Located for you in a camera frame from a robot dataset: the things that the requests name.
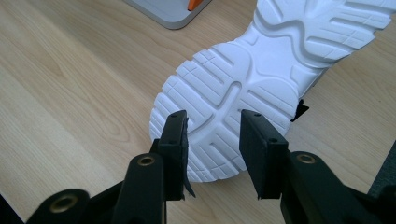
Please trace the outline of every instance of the shoe sole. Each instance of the shoe sole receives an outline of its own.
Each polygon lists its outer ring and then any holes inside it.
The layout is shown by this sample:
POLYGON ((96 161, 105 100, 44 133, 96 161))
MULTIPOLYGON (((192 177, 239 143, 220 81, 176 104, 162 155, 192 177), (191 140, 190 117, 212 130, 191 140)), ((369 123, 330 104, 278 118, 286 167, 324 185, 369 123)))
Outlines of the shoe sole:
POLYGON ((241 37, 196 53, 155 99, 152 139, 161 136, 168 115, 187 110, 190 181, 246 170, 239 152, 241 110, 263 114, 285 134, 299 101, 320 76, 371 42, 396 10, 391 0, 285 2, 259 0, 241 37))

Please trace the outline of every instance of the wooden table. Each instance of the wooden table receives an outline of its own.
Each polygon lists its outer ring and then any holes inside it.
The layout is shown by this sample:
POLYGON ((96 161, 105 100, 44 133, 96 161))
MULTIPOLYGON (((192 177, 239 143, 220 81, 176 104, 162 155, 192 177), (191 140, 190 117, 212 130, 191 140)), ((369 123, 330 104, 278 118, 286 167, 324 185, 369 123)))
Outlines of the wooden table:
MULTIPOLYGON (((256 1, 213 0, 167 30, 121 0, 0 1, 0 193, 26 220, 63 189, 91 196, 148 152, 156 94, 179 64, 240 36, 256 1)), ((396 138, 396 22, 331 68, 286 135, 366 192, 396 138)), ((169 223, 281 223, 279 201, 257 201, 247 172, 193 184, 169 223)))

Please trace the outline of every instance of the orange object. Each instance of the orange object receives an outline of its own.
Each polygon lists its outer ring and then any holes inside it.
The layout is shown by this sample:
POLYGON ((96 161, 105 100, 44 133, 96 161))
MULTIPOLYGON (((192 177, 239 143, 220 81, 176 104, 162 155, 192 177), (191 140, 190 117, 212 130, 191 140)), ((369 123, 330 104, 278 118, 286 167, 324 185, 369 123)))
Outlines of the orange object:
POLYGON ((193 11, 196 7, 198 7, 203 0, 190 0, 189 2, 189 6, 187 7, 187 9, 189 11, 193 11))

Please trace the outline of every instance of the light wood grain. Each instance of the light wood grain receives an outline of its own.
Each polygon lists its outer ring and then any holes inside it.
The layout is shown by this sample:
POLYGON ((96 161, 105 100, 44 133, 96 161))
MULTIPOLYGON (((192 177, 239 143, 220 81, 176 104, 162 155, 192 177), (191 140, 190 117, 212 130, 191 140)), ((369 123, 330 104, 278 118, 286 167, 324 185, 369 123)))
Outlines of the light wood grain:
MULTIPOLYGON (((213 0, 170 31, 120 0, 0 1, 0 193, 26 220, 51 194, 91 196, 149 151, 149 113, 192 54, 240 36, 255 1, 213 0)), ((396 22, 331 68, 287 134, 347 185, 370 188, 396 138, 396 22)), ((282 223, 279 201, 257 201, 248 174, 193 184, 169 223, 282 223)))

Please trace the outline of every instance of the white sneaker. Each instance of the white sneaker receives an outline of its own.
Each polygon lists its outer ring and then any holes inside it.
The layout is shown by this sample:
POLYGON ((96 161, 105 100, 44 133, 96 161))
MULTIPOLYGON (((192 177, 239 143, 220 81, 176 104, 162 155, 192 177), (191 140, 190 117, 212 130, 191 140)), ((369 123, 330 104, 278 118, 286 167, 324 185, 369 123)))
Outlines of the white sneaker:
POLYGON ((241 37, 196 53, 167 79, 151 112, 151 138, 161 136, 169 114, 185 109, 189 180, 237 175, 246 170, 240 111, 263 114, 285 134, 326 69, 372 41, 395 10, 396 0, 259 0, 241 37))

